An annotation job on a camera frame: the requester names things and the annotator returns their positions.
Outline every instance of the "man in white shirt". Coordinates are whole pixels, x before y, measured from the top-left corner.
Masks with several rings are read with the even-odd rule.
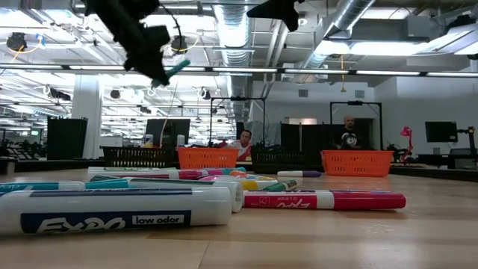
[[[251,155],[251,137],[252,132],[244,130],[240,133],[240,140],[236,140],[227,146],[228,148],[239,149],[238,161],[245,161]]]

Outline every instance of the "white pillar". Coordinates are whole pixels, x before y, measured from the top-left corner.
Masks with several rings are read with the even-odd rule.
[[[97,75],[76,75],[72,118],[88,119],[83,158],[98,158],[101,135],[103,88]]]

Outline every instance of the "black basket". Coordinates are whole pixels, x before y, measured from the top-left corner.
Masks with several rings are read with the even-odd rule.
[[[178,166],[176,151],[134,147],[103,146],[106,167],[155,167]]]
[[[319,152],[252,151],[255,173],[277,174],[279,171],[322,170]]]

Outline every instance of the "orange basket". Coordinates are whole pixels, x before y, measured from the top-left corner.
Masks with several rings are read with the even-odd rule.
[[[178,148],[181,169],[234,168],[239,149]]]
[[[330,176],[387,176],[392,151],[324,150],[323,167]]]

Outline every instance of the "man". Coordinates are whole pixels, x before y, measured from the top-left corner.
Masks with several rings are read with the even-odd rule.
[[[252,132],[244,130],[240,133],[240,140],[236,140],[227,146],[228,148],[239,149],[238,161],[245,161],[251,155],[251,137]]]
[[[218,147],[223,148],[225,146],[227,146],[227,142],[226,142],[226,139],[223,139],[223,142],[219,143]]]
[[[337,149],[360,149],[360,140],[353,131],[355,118],[351,115],[344,117],[344,130],[334,139]]]

